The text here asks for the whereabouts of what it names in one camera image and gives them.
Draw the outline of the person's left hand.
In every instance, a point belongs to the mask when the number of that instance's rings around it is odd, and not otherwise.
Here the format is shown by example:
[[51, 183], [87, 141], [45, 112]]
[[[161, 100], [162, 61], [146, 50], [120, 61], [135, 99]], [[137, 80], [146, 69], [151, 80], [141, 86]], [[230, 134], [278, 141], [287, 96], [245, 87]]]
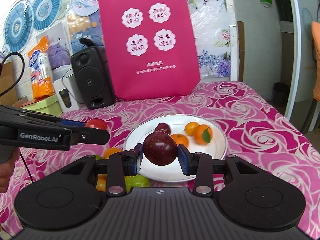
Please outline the person's left hand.
[[10, 178], [14, 172], [15, 163], [20, 157], [20, 149], [15, 148], [10, 159], [0, 165], [0, 193], [6, 193], [9, 187]]

